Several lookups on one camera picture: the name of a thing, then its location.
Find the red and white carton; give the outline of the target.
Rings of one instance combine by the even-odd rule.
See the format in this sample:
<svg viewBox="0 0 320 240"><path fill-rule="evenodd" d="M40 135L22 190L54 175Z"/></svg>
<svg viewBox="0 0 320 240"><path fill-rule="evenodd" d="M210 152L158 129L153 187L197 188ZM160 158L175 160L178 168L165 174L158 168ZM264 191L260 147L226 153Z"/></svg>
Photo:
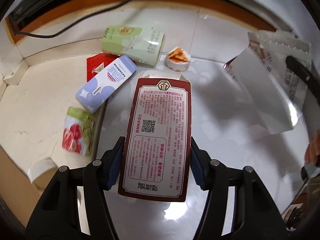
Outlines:
<svg viewBox="0 0 320 240"><path fill-rule="evenodd" d="M118 193L184 202L191 146L191 84L181 74L146 71L137 80Z"/></svg>

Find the clear plastic printed bag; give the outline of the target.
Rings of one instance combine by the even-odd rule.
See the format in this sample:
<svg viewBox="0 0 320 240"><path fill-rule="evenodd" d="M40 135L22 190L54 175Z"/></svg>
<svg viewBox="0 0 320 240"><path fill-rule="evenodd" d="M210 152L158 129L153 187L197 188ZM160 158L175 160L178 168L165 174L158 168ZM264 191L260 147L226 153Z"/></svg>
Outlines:
<svg viewBox="0 0 320 240"><path fill-rule="evenodd" d="M289 99L302 109L307 86L286 65L288 56L294 57L307 70L311 69L311 43L295 37L287 31L260 30L257 33L249 32L249 47L262 61L266 70L285 90Z"/></svg>

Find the red strawberry snack packet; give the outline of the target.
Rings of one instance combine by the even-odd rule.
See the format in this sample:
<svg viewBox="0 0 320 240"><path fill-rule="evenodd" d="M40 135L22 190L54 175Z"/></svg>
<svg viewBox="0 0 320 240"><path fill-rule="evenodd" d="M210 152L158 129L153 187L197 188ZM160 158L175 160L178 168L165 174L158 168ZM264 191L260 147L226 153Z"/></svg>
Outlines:
<svg viewBox="0 0 320 240"><path fill-rule="evenodd" d="M81 109L67 109L61 146L68 152L91 155L94 116Z"/></svg>

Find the long yellow box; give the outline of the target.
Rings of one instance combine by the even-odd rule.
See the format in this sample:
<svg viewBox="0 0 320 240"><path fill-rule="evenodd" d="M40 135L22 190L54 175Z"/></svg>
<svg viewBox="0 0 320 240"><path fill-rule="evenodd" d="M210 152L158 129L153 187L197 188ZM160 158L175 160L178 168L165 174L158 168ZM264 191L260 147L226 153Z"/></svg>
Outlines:
<svg viewBox="0 0 320 240"><path fill-rule="evenodd" d="M251 48L225 63L223 68L249 96L270 134L295 128L300 111Z"/></svg>

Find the lavender tissue pack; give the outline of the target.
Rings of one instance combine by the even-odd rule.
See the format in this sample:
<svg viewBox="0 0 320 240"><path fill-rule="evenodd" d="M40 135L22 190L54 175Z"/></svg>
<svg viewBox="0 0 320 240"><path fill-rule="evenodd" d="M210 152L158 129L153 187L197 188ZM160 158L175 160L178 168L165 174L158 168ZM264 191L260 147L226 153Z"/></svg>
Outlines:
<svg viewBox="0 0 320 240"><path fill-rule="evenodd" d="M76 99L93 114L136 69L137 66L129 57L120 56L86 82L76 93Z"/></svg>

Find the red foil packet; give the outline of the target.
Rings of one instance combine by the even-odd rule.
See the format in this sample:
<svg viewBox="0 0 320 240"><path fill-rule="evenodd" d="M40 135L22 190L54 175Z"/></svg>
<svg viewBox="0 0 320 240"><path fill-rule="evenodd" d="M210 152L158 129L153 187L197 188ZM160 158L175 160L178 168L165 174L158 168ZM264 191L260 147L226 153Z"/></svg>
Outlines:
<svg viewBox="0 0 320 240"><path fill-rule="evenodd" d="M112 63L118 56L106 53L100 53L86 59L86 81L90 81L107 65Z"/></svg>

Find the small jar orange lid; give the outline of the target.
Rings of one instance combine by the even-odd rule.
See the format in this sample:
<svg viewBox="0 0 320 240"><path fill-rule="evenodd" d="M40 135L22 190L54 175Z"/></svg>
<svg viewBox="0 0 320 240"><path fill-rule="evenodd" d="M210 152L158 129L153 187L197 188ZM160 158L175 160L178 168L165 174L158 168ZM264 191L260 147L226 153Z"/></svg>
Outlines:
<svg viewBox="0 0 320 240"><path fill-rule="evenodd" d="M181 47L175 47L165 57L165 65L175 71L183 72L189 68L191 56Z"/></svg>

